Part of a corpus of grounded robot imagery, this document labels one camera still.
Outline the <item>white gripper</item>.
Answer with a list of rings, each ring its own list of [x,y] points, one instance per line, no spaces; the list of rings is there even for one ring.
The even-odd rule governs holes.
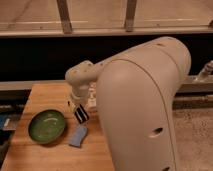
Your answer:
[[[82,85],[79,87],[73,86],[71,90],[71,98],[76,101],[84,101],[88,98],[89,96],[89,86],[88,85]],[[67,101],[68,107],[71,110],[74,110],[75,105],[72,103],[72,101],[68,100]]]

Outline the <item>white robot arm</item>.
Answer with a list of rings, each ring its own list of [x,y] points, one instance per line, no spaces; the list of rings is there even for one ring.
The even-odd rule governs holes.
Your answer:
[[[187,47],[161,37],[66,72],[76,105],[96,84],[97,111],[115,171],[180,171],[172,103],[190,67]]]

